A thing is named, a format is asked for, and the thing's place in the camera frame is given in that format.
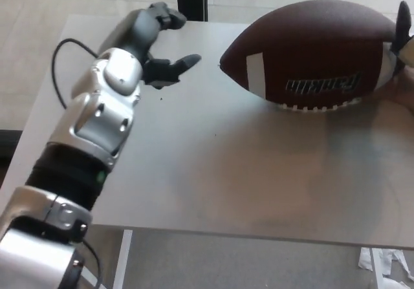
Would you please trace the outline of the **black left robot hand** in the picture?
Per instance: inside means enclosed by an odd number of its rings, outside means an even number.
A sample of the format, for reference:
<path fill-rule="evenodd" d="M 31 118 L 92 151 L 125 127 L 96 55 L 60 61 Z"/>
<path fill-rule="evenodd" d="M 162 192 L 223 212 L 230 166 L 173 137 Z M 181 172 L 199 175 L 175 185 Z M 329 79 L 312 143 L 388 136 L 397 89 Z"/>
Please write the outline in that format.
<path fill-rule="evenodd" d="M 120 48 L 134 56 L 142 66 L 142 77 L 146 85 L 162 89 L 180 81 L 180 75 L 190 70 L 200 60 L 198 54 L 190 54 L 172 63 L 168 59 L 157 59 L 150 54 L 152 45 L 163 30 L 178 30 L 186 24 L 186 17 L 157 2 L 148 8 L 133 10 L 126 15 L 107 36 L 99 48 L 102 54 L 110 48 Z"/>

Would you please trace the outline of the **person's right hand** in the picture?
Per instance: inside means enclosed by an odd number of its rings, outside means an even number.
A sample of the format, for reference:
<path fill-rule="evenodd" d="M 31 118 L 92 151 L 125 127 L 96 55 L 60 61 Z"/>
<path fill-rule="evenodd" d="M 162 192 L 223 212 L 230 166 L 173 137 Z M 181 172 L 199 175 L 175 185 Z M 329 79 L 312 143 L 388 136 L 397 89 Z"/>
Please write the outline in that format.
<path fill-rule="evenodd" d="M 397 103 L 410 112 L 414 108 L 413 68 L 405 67 L 395 77 L 373 93 L 376 100 L 388 100 Z"/>

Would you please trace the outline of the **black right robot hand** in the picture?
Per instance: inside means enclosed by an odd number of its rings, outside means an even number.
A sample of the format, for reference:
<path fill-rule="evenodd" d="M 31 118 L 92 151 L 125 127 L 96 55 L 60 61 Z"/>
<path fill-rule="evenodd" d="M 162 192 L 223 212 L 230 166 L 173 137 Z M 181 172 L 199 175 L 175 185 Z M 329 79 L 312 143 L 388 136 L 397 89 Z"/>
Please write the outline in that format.
<path fill-rule="evenodd" d="M 411 28 L 411 12 L 406 1 L 401 1 L 395 23 L 395 37 L 390 51 L 396 56 L 393 75 L 396 76 L 405 66 L 413 68 L 413 36 Z"/>

